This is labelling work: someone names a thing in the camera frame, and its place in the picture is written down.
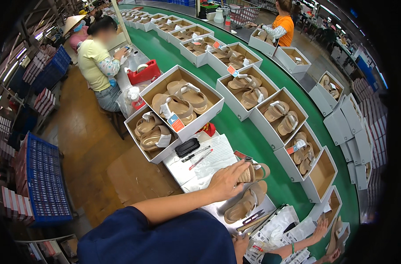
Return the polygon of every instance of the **floral arm sleeve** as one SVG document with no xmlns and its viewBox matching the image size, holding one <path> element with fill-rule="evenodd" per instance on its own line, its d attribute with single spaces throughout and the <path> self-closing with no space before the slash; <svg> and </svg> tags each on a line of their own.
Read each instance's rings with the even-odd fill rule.
<svg viewBox="0 0 401 264">
<path fill-rule="evenodd" d="M 120 70 L 120 61 L 116 58 L 108 57 L 96 64 L 99 70 L 107 77 L 113 77 Z"/>
<path fill-rule="evenodd" d="M 277 26 L 275 29 L 272 29 L 271 25 L 263 25 L 262 29 L 265 30 L 265 32 L 271 36 L 273 36 L 275 39 L 281 38 L 285 34 L 287 34 L 287 30 L 283 28 L 282 26 Z"/>
</svg>

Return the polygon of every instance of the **red pen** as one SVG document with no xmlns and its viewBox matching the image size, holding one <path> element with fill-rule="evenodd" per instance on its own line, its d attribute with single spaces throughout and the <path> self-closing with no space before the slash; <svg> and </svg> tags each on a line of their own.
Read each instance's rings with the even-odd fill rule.
<svg viewBox="0 0 401 264">
<path fill-rule="evenodd" d="M 192 166 L 190 166 L 190 168 L 188 169 L 189 171 L 192 170 L 192 168 L 194 168 L 199 162 L 201 162 L 206 156 L 209 155 L 209 153 L 211 153 L 214 149 L 211 149 L 211 151 L 208 151 L 208 153 L 206 153 L 205 155 L 203 155 L 203 157 L 201 157 L 198 161 L 196 161 L 195 164 L 193 164 Z"/>
</svg>

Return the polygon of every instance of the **conical hat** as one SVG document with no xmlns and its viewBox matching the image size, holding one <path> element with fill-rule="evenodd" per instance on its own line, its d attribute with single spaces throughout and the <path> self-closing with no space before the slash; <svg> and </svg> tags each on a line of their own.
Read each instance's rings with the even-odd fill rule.
<svg viewBox="0 0 401 264">
<path fill-rule="evenodd" d="M 70 29 L 72 29 L 77 23 L 79 23 L 83 18 L 85 18 L 86 15 L 79 15 L 79 16 L 72 16 L 72 17 L 67 17 L 66 20 L 66 25 L 64 27 L 64 33 L 63 36 L 65 34 L 67 34 L 68 31 L 70 31 Z"/>
</svg>

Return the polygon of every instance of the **red tape dispenser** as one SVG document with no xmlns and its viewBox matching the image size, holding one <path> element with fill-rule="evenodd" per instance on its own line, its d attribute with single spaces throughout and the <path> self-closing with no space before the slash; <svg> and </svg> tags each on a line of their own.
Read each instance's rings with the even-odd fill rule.
<svg viewBox="0 0 401 264">
<path fill-rule="evenodd" d="M 155 81 L 161 76 L 156 60 L 150 60 L 146 64 L 139 65 L 137 71 L 127 70 L 127 76 L 132 85 L 151 80 Z"/>
</svg>

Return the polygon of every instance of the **wooden floor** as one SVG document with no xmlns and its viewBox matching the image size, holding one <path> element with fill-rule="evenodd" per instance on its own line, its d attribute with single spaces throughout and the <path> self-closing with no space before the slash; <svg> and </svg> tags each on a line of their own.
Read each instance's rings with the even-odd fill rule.
<svg viewBox="0 0 401 264">
<path fill-rule="evenodd" d="M 92 227 L 124 205 L 181 193 L 169 172 L 149 163 L 129 134 L 124 140 L 119 137 L 107 117 L 99 112 L 96 97 L 87 89 L 77 66 L 69 69 L 61 91 L 61 107 L 43 136 L 52 134 L 50 131 L 57 127 L 68 190 L 74 207 L 83 207 Z M 115 164 L 119 163 L 126 168 L 117 170 Z M 149 176 L 144 177 L 143 172 L 149 172 Z M 120 199 L 116 187 L 121 193 L 127 191 L 132 195 Z"/>
</svg>

